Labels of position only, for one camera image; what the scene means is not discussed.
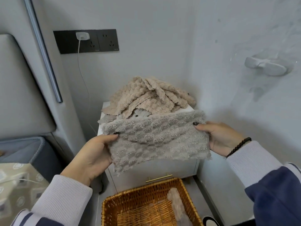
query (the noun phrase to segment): drawer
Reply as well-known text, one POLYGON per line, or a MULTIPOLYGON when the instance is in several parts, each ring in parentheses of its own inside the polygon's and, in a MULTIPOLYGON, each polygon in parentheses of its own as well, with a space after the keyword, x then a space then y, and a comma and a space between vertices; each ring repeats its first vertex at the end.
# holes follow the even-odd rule
POLYGON ((197 163, 198 160, 196 159, 185 161, 158 159, 138 164, 119 176, 113 172, 113 164, 110 165, 109 171, 117 192, 121 192, 123 190, 144 186, 147 180, 160 178, 167 174, 172 176, 163 178, 162 180, 172 177, 184 178, 194 175, 194 170, 196 166, 198 166, 197 163))

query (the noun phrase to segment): white cabinet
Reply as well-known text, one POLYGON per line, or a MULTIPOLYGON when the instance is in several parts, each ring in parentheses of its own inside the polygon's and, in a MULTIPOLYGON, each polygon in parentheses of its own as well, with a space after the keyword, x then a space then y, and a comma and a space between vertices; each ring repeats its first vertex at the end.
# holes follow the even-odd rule
MULTIPOLYGON (((110 103, 104 102, 103 108, 107 107, 110 103)), ((185 109, 186 111, 192 110, 191 107, 185 109)), ((98 129, 98 135, 102 134, 101 125, 98 129)), ((167 160, 157 159, 150 160, 138 165, 132 169, 120 174, 119 176, 114 172, 114 164, 111 164, 106 170, 106 175, 109 182, 112 182, 116 188, 115 192, 131 189, 138 186, 143 186, 148 183, 156 182, 168 178, 185 178, 195 175, 198 169, 199 160, 167 160)))

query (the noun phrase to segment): hand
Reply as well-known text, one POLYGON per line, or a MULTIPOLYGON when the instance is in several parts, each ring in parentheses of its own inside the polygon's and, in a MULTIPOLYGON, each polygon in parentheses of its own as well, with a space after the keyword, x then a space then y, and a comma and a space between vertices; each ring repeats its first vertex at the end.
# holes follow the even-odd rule
POLYGON ((210 135, 210 149, 224 157, 245 139, 242 134, 224 123, 208 121, 207 124, 198 124, 195 128, 208 132, 210 135))
POLYGON ((100 135, 90 139, 74 157, 61 175, 72 178, 89 186, 91 181, 103 173, 112 163, 106 147, 118 135, 100 135))

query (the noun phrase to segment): floor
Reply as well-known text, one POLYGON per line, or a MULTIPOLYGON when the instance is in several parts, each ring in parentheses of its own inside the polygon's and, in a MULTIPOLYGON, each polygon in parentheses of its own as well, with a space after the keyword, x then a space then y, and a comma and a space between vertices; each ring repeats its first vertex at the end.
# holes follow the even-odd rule
MULTIPOLYGON (((82 225, 89 225, 89 226, 100 226, 101 225, 101 206, 102 202, 114 193, 110 189, 110 184, 108 183, 107 177, 103 175, 102 181, 105 185, 105 191, 98 195, 97 192, 93 192, 92 198, 90 199, 87 208, 85 209, 82 219, 79 223, 80 226, 82 225)), ((193 177, 183 179, 185 187, 190 195, 190 198, 198 211, 198 214, 201 218, 205 216, 212 216, 213 214, 209 209, 208 204, 205 201, 201 191, 199 190, 196 182, 194 181, 193 177)))

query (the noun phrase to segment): left hand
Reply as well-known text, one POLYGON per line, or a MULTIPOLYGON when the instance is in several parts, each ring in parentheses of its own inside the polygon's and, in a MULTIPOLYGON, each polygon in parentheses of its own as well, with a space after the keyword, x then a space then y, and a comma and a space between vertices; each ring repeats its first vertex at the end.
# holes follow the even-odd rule
POLYGON ((100 135, 90 139, 61 175, 89 186, 91 181, 112 163, 106 144, 116 140, 117 137, 118 135, 100 135))

